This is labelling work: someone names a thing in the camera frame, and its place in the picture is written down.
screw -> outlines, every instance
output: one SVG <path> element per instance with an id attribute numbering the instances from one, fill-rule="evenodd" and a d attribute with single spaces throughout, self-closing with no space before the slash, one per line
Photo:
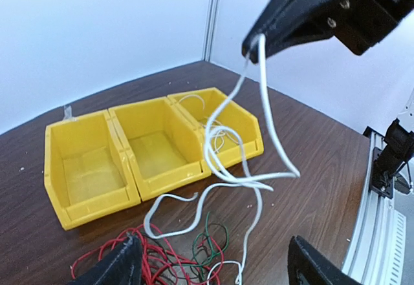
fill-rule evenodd
<path id="1" fill-rule="evenodd" d="M 344 0 L 339 3 L 343 9 L 350 9 L 351 3 L 348 0 Z"/>
<path id="2" fill-rule="evenodd" d="M 328 18 L 328 25 L 330 28 L 336 28 L 336 21 L 332 18 Z"/>

empty yellow bin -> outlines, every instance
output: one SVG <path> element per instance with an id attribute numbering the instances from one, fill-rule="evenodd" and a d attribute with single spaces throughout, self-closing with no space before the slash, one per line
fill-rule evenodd
<path id="1" fill-rule="evenodd" d="M 198 129 L 204 141 L 204 126 L 207 119 L 227 96 L 217 88 L 208 88 L 171 94 L 168 98 L 186 119 Z M 231 101 L 217 117 L 217 121 L 219 123 L 215 125 L 228 126 L 240 135 L 247 159 L 263 154 L 263 141 L 257 118 L 236 102 Z M 240 146 L 233 136 L 230 134 L 221 136 L 217 138 L 216 143 L 216 147 L 220 147 L 217 148 L 217 155 L 225 167 L 241 162 Z"/>
<path id="2" fill-rule="evenodd" d="M 211 175 L 202 137 L 167 98 L 109 109 L 143 201 Z"/>
<path id="3" fill-rule="evenodd" d="M 47 126 L 45 188 L 65 230 L 141 202 L 107 111 Z"/>

metal strip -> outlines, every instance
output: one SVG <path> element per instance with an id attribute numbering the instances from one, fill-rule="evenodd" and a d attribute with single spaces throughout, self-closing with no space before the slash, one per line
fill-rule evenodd
<path id="1" fill-rule="evenodd" d="M 401 224 L 404 216 L 394 210 L 394 199 L 369 191 L 374 147 L 383 149 L 385 143 L 383 137 L 373 131 L 360 208 L 342 271 L 362 284 L 399 285 L 405 248 L 405 223 Z"/>
<path id="2" fill-rule="evenodd" d="M 208 3 L 206 34 L 204 36 L 204 46 L 202 50 L 202 60 L 210 62 L 213 48 L 213 38 L 219 10 L 220 0 L 210 0 Z"/>

white background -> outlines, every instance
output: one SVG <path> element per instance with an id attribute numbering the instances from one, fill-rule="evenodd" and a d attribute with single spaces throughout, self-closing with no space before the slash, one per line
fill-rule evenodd
<path id="1" fill-rule="evenodd" d="M 268 1 L 221 0 L 213 63 L 242 71 L 241 43 Z M 332 39 L 290 48 L 267 64 L 270 87 L 358 132 L 369 125 L 385 133 L 414 88 L 414 13 L 361 57 Z M 257 68 L 249 77 L 258 79 Z"/>
<path id="2" fill-rule="evenodd" d="M 94 92 L 200 60 L 208 1 L 0 0 L 0 134 Z"/>

red wire bundle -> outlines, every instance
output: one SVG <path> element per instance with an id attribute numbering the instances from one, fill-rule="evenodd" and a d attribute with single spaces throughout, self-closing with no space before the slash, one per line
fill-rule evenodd
<path id="1" fill-rule="evenodd" d="M 117 243 L 122 243 L 125 239 L 128 238 L 127 233 L 130 234 L 134 234 L 136 235 L 140 240 L 141 240 L 141 244 L 142 244 L 142 279 L 145 282 L 146 285 L 153 285 L 153 284 L 161 284 L 161 285 L 168 285 L 166 283 L 165 280 L 162 279 L 162 274 L 169 269 L 170 272 L 172 272 L 172 274 L 175 277 L 175 284 L 178 284 L 178 280 L 179 280 L 179 276 L 177 275 L 177 272 L 174 270 L 174 266 L 179 266 L 181 269 L 182 274 L 184 275 L 184 278 L 187 281 L 187 284 L 193 284 L 193 285 L 204 285 L 206 284 L 208 281 L 212 281 L 213 279 L 216 280 L 217 284 L 220 285 L 220 280 L 218 277 L 218 274 L 223 266 L 223 262 L 224 262 L 224 254 L 222 249 L 219 247 L 218 243 L 216 243 L 216 241 L 211 238 L 211 241 L 213 242 L 214 246 L 218 249 L 218 251 L 220 252 L 221 255 L 221 264 L 220 266 L 215 270 L 214 273 L 212 273 L 212 276 L 210 277 L 209 280 L 206 280 L 204 282 L 193 282 L 190 279 L 190 276 L 186 273 L 183 264 L 193 264 L 193 265 L 198 265 L 197 262 L 187 259 L 184 256 L 178 255 L 176 254 L 176 252 L 174 251 L 174 249 L 172 248 L 171 244 L 168 242 L 168 240 L 166 238 L 163 238 L 164 242 L 167 244 L 168 249 L 164 249 L 158 245 L 154 245 L 154 244 L 150 244 L 148 242 L 148 239 L 146 237 L 144 237 L 141 232 L 139 231 L 140 229 L 142 229 L 144 227 L 144 225 L 140 225 L 137 228 L 128 228 L 126 230 L 124 230 L 123 232 L 121 232 L 117 238 L 111 239 L 109 241 L 107 241 L 104 245 L 100 246 L 97 249 L 94 249 L 92 251 L 87 252 L 86 254 L 82 255 L 81 257 L 79 257 L 78 259 L 75 260 L 75 262 L 73 263 L 73 265 L 71 266 L 71 274 L 72 274 L 72 278 L 75 279 L 75 273 L 74 270 L 76 268 L 76 266 L 79 264 L 79 262 L 83 261 L 84 259 L 90 257 L 91 255 L 98 253 L 98 260 L 102 260 L 103 256 L 104 256 L 104 251 L 108 248 L 110 248 L 111 250 L 115 248 L 115 246 L 117 245 Z M 161 230 L 159 228 L 157 228 L 155 225 L 151 224 L 151 227 L 153 229 L 155 229 L 159 234 L 161 233 Z M 173 256 L 175 258 L 175 262 L 171 262 L 171 259 L 169 259 L 168 256 Z M 158 267 L 155 262 L 160 263 L 162 266 Z M 203 266 L 202 268 L 206 269 L 206 270 L 210 270 L 209 266 Z"/>

